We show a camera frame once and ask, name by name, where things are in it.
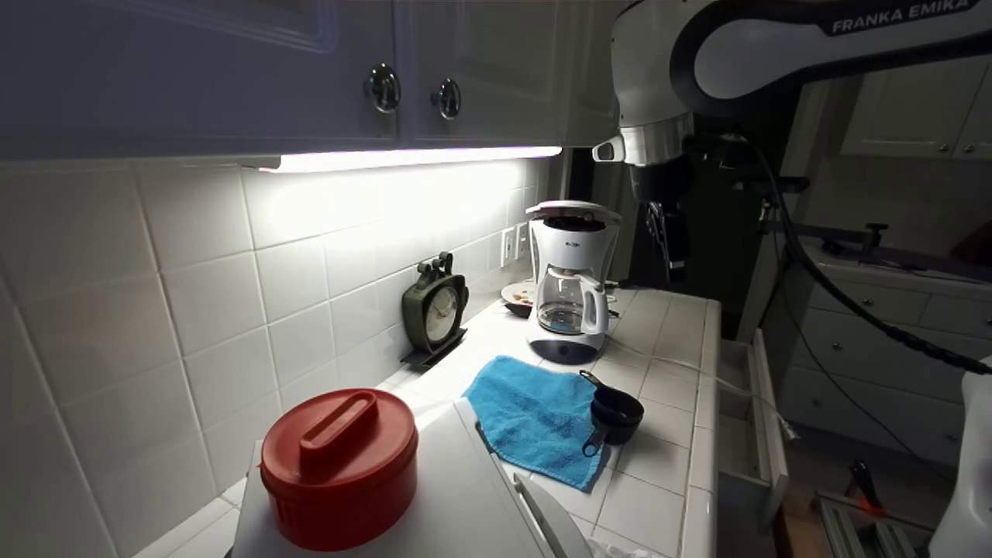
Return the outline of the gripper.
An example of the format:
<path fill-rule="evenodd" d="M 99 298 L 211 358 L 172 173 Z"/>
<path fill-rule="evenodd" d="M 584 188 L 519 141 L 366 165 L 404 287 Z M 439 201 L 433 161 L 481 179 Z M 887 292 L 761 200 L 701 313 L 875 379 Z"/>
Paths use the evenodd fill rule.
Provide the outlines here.
<path fill-rule="evenodd" d="M 647 204 L 647 229 L 656 255 L 667 267 L 667 280 L 684 281 L 690 230 L 678 204 L 694 183 L 691 159 L 677 157 L 665 163 L 630 166 L 629 176 L 634 199 Z M 674 205 L 665 211 L 665 230 L 658 204 Z"/>

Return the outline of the white coffee maker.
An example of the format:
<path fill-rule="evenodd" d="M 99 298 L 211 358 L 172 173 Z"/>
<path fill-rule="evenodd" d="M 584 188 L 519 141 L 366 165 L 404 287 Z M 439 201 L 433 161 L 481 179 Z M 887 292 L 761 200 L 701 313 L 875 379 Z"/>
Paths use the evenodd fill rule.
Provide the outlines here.
<path fill-rule="evenodd" d="M 543 201 L 527 209 L 532 244 L 532 275 L 538 282 L 548 266 L 588 270 L 605 285 L 622 218 L 619 213 L 587 201 Z M 536 322 L 535 303 L 527 342 L 550 363 L 582 365 L 598 359 L 603 335 L 566 336 L 546 331 Z"/>

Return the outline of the glass coffee carafe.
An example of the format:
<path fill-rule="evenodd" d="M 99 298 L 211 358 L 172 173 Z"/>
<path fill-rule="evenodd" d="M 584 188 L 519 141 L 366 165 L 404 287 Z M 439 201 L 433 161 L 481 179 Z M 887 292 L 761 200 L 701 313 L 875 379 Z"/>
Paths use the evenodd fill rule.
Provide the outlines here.
<path fill-rule="evenodd" d="M 603 335 L 610 319 L 604 285 L 588 270 L 548 266 L 538 282 L 536 322 L 560 335 Z"/>

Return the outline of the white plate with food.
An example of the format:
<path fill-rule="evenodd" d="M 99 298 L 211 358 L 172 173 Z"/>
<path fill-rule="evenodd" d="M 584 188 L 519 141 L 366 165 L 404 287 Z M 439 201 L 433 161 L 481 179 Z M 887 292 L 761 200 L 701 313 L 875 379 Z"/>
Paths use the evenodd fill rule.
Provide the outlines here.
<path fill-rule="evenodd" d="M 536 283 L 533 279 L 505 286 L 501 290 L 504 307 L 512 315 L 527 320 L 536 301 Z"/>

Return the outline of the small black measuring pot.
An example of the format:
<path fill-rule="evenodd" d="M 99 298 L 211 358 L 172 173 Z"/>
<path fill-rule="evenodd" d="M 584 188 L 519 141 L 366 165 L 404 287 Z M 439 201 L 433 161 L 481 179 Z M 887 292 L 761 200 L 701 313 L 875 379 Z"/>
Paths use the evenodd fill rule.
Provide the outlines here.
<path fill-rule="evenodd" d="M 644 407 L 638 398 L 605 384 L 588 370 L 580 370 L 580 376 L 594 386 L 593 416 L 615 428 L 635 428 L 641 423 Z"/>

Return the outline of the black clamp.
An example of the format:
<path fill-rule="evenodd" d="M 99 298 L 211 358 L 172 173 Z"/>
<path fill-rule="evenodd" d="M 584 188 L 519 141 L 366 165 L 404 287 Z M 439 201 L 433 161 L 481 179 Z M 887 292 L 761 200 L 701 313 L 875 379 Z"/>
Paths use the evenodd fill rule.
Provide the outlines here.
<path fill-rule="evenodd" d="M 883 223 L 868 223 L 864 232 L 836 227 L 793 225 L 796 236 L 819 238 L 830 246 L 828 253 L 846 259 L 897 259 L 902 251 L 881 244 Z"/>

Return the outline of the large black measuring pot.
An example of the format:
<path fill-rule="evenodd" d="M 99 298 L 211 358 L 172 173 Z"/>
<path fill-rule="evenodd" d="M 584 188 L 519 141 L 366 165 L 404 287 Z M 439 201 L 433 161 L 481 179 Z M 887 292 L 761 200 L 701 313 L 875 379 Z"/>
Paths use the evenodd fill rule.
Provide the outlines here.
<path fill-rule="evenodd" d="M 591 423 L 593 432 L 586 438 L 581 450 L 582 455 L 587 456 L 587 458 L 596 456 L 604 445 L 623 445 L 627 443 L 633 437 L 637 428 L 640 427 L 638 425 L 635 428 L 615 428 L 604 419 L 593 416 L 592 413 Z"/>

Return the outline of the white drawer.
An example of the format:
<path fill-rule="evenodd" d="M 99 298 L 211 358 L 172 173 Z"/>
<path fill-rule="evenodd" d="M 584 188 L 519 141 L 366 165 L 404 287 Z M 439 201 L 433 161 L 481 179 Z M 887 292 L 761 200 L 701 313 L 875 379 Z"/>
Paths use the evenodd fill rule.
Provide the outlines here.
<path fill-rule="evenodd" d="M 762 329 L 748 343 L 723 340 L 717 388 L 718 499 L 765 536 L 790 474 Z"/>

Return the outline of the blue towel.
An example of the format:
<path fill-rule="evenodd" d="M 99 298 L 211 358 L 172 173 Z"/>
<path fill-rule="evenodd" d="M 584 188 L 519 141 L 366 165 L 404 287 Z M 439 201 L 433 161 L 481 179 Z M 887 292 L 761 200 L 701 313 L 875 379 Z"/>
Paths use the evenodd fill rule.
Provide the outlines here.
<path fill-rule="evenodd" d="M 462 397 L 474 407 L 487 444 L 501 460 L 589 492 L 605 467 L 602 452 L 584 452 L 594 431 L 595 390 L 578 374 L 500 354 L 481 368 Z"/>

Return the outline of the white drawer cabinet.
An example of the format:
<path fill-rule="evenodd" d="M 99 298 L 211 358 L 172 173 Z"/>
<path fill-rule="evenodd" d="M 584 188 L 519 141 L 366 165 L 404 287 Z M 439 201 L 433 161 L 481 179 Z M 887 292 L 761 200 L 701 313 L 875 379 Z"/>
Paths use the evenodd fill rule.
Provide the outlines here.
<path fill-rule="evenodd" d="M 932 270 L 889 270 L 809 257 L 864 310 L 930 343 L 992 356 L 992 284 Z M 790 266 L 764 321 L 780 412 L 814 427 L 956 465 L 963 435 L 963 371 L 887 338 Z"/>

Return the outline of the narrow white cabinet door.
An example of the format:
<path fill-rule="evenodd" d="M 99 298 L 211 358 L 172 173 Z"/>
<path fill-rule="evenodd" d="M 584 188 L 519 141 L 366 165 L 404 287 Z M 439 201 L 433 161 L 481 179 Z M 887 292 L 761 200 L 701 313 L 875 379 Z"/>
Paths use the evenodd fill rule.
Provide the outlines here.
<path fill-rule="evenodd" d="M 566 0 L 394 0 L 401 141 L 419 148 L 559 145 L 566 103 Z M 431 105 L 460 86 L 460 115 Z"/>

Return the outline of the green table clock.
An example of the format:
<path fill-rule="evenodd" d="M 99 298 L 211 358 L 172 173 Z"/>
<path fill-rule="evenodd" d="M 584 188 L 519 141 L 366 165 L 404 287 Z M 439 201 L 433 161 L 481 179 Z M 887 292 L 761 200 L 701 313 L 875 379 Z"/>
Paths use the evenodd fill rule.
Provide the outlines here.
<path fill-rule="evenodd" d="M 467 332 L 462 318 L 469 289 L 467 279 L 453 272 L 450 252 L 419 263 L 417 273 L 417 281 L 401 296 L 401 320 L 412 347 L 401 361 L 425 371 L 457 347 Z"/>

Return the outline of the round metal cabinet knob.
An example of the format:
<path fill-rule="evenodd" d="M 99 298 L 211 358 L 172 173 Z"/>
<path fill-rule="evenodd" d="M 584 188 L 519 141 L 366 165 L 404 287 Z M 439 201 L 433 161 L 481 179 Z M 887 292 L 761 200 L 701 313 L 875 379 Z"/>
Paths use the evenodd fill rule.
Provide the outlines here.
<path fill-rule="evenodd" d="M 431 94 L 431 105 L 446 121 L 453 121 L 460 115 L 461 103 L 460 86 L 451 77 L 444 79 L 436 91 Z"/>
<path fill-rule="evenodd" d="M 401 82 L 394 68 L 386 63 L 372 67 L 363 82 L 363 92 L 372 106 L 382 114 L 394 113 L 401 102 Z"/>

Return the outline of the under-cabinet light strip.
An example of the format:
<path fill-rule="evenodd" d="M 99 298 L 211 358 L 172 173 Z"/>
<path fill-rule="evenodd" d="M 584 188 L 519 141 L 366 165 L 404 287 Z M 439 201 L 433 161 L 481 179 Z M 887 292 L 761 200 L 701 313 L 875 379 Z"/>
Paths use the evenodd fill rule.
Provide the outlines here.
<path fill-rule="evenodd" d="M 284 155 L 276 159 L 250 161 L 245 166 L 272 174 L 311 174 L 546 158 L 561 152 L 563 148 L 560 146 L 326 152 Z"/>

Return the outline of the white upper cabinet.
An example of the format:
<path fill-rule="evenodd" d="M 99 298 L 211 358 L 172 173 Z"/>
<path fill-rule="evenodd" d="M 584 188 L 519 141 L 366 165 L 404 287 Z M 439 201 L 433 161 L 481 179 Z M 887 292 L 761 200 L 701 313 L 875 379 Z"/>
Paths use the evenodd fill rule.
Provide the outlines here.
<path fill-rule="evenodd" d="M 992 54 L 865 74 L 840 153 L 992 162 Z"/>

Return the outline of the white appliance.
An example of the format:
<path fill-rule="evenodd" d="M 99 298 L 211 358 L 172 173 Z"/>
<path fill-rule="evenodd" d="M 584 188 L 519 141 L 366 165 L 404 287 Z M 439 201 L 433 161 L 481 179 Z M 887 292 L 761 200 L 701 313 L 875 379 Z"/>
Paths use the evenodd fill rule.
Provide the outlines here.
<path fill-rule="evenodd" d="M 570 513 L 534 481 L 507 474 L 461 398 L 415 417 L 417 491 L 386 533 L 361 546 L 318 552 L 277 530 L 257 447 L 228 558 L 593 558 Z"/>

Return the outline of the red round container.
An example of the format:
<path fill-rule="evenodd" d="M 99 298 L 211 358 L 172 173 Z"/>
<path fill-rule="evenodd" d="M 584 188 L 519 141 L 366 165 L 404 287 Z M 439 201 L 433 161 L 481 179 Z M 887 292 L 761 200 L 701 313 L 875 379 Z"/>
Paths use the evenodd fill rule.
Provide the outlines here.
<path fill-rule="evenodd" d="M 408 404 L 374 388 L 298 404 L 263 438 L 260 480 L 294 546 L 352 549 L 382 536 L 417 491 L 419 431 Z"/>

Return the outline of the wide white cabinet door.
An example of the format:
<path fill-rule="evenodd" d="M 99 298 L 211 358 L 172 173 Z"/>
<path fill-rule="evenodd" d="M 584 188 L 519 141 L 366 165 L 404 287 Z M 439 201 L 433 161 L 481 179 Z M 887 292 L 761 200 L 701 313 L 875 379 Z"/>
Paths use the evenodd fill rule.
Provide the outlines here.
<path fill-rule="evenodd" d="M 392 0 L 0 0 L 0 162 L 377 149 Z"/>

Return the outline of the red-handled clamp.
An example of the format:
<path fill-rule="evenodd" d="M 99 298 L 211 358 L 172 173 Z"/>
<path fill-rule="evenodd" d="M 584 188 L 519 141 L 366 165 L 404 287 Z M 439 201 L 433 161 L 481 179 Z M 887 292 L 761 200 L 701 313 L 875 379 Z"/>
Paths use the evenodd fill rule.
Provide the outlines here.
<path fill-rule="evenodd" d="M 849 480 L 844 497 L 856 499 L 858 508 L 868 515 L 885 517 L 887 515 L 877 487 L 873 480 L 871 470 L 864 460 L 854 460 L 848 467 Z"/>

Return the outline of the white wall cabinet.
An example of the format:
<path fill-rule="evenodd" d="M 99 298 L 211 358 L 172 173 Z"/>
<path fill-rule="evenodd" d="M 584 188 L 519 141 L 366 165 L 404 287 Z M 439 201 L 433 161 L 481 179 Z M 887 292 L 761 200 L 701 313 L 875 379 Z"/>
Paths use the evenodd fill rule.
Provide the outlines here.
<path fill-rule="evenodd" d="M 0 161 L 589 147 L 592 0 L 0 0 Z"/>

